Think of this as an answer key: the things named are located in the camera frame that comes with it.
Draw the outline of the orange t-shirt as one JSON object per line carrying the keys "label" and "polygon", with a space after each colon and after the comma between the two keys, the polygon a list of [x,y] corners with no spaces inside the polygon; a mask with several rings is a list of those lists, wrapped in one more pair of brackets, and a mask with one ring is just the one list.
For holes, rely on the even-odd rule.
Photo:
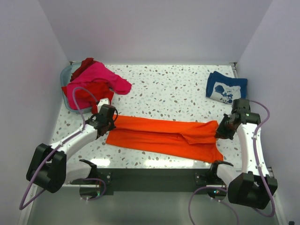
{"label": "orange t-shirt", "polygon": [[120,115],[115,126],[109,132],[106,144],[207,163],[224,159],[217,149],[215,132],[218,123],[215,120],[202,123]]}

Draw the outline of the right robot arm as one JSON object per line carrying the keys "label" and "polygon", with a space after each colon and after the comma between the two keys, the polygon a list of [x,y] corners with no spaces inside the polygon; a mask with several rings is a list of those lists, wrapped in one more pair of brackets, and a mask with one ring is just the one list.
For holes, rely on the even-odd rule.
{"label": "right robot arm", "polygon": [[263,157],[261,126],[264,123],[259,114],[251,112],[250,100],[236,99],[229,115],[224,114],[215,137],[233,139],[237,135],[240,142],[242,168],[237,172],[231,163],[216,160],[208,172],[214,184],[223,182],[227,186],[227,196],[231,203],[263,210],[274,201],[278,188],[277,179],[270,176]]}

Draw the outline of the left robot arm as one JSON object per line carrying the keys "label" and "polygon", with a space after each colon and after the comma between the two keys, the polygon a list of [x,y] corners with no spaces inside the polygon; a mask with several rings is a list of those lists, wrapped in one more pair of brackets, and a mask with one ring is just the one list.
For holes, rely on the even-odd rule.
{"label": "left robot arm", "polygon": [[97,179],[95,164],[84,159],[75,164],[67,164],[67,161],[84,146],[115,129],[116,119],[113,117],[117,115],[118,111],[114,106],[104,104],[97,114],[92,115],[66,138],[50,145],[38,145],[26,179],[50,193],[55,193],[63,184],[78,179],[87,184],[94,183]]}

